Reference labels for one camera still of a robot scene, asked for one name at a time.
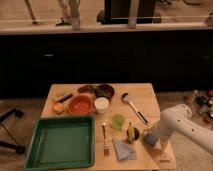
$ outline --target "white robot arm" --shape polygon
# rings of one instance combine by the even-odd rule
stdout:
[[[178,131],[213,154],[213,131],[190,121],[189,118],[191,116],[190,108],[184,104],[167,108],[161,112],[160,121],[155,123],[150,134],[157,137],[154,138],[155,140],[158,138],[167,140],[173,131]],[[147,136],[145,136],[144,140],[152,145],[157,143],[157,141],[152,141],[153,138],[150,139]]]

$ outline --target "red bowl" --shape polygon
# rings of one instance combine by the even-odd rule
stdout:
[[[67,109],[73,115],[86,115],[91,112],[92,101],[86,95],[77,95],[70,100]]]

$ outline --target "floor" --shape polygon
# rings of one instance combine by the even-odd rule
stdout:
[[[160,109],[163,110],[173,105],[183,103],[183,96],[191,93],[192,92],[159,92],[156,93],[156,97]],[[35,122],[40,117],[44,103],[45,98],[0,100],[1,114],[11,108],[20,109],[25,113],[21,119],[10,117],[3,123],[21,145],[29,146]],[[193,103],[189,107],[193,111],[192,121],[206,127],[206,129],[210,129],[208,125],[204,124],[202,117],[197,114],[199,106]],[[2,127],[0,127],[0,137],[1,140],[14,143]],[[212,155],[187,137],[175,132],[170,141],[177,161],[177,169],[175,171],[213,171]],[[11,150],[3,148],[0,148],[0,154],[0,171],[23,170],[24,155],[18,155]]]
[[[162,23],[203,22],[213,10],[212,0],[202,0],[200,5],[187,5],[183,0],[170,0],[171,6],[156,3],[155,12],[161,14]],[[0,28],[39,27],[55,25],[62,16],[57,0],[31,0],[34,15],[39,25],[32,25],[24,0],[0,1]],[[96,16],[104,9],[104,0],[81,0],[79,6],[81,24],[99,26]]]

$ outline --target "tripod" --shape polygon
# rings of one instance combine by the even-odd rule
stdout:
[[[0,125],[3,126],[2,122],[12,114],[15,114],[16,117],[21,118],[23,115],[23,112],[20,110],[11,109],[7,113],[0,116]],[[1,141],[1,140],[0,140],[0,147],[14,149],[14,150],[16,150],[16,153],[18,153],[18,154],[24,154],[25,149],[26,149],[26,147],[24,147],[24,146],[10,144],[10,143],[7,143],[7,142]]]

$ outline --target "small container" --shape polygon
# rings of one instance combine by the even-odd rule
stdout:
[[[99,97],[95,100],[94,106],[98,113],[105,113],[109,107],[109,100],[106,97]]]
[[[112,117],[112,127],[118,131],[122,130],[122,126],[125,123],[125,118],[123,115],[121,114],[115,114]]]

